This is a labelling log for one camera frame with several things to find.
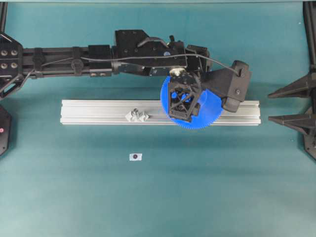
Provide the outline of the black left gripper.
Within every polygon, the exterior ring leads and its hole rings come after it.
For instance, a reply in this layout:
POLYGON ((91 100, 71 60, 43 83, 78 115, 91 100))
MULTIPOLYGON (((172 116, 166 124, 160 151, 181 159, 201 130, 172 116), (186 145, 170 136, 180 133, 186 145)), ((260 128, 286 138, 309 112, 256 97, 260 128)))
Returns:
MULTIPOLYGON (((188 45, 187 54, 198 54, 210 57, 206 47, 188 45)), ((192 122, 192 116, 197 116, 200 110, 200 86, 204 73, 211 70, 211 61, 198 57, 187 56, 187 67, 180 70, 180 75, 170 74, 168 83, 168 115, 173 119, 192 122)))

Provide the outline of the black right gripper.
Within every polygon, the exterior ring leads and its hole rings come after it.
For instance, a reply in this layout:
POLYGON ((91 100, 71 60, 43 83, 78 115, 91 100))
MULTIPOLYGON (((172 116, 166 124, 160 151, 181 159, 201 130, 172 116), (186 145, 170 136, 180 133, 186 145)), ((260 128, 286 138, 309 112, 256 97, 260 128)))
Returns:
POLYGON ((268 120, 302 133, 306 152, 316 157, 316 75, 307 74, 293 83, 268 95, 269 98, 311 97, 311 107, 306 114, 269 116, 268 120))

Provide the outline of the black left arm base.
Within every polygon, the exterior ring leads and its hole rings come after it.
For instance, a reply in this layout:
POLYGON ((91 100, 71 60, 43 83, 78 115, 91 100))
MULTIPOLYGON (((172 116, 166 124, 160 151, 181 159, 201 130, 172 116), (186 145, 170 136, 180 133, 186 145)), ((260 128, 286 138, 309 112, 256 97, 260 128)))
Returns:
POLYGON ((9 147, 12 116, 3 107, 0 107, 0 155, 2 156, 9 147))

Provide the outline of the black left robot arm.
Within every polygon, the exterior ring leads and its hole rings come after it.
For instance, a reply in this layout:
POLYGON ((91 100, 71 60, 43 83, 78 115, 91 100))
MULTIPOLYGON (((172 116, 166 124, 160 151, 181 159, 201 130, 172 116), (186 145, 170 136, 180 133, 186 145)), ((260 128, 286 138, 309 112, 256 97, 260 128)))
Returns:
POLYGON ((87 47, 24 48, 0 35, 0 97, 21 89, 27 79, 45 77, 110 77, 126 73, 167 76, 167 114, 191 121, 201 110, 202 75, 210 64, 204 47, 151 37, 143 30, 118 30, 115 44, 87 47))

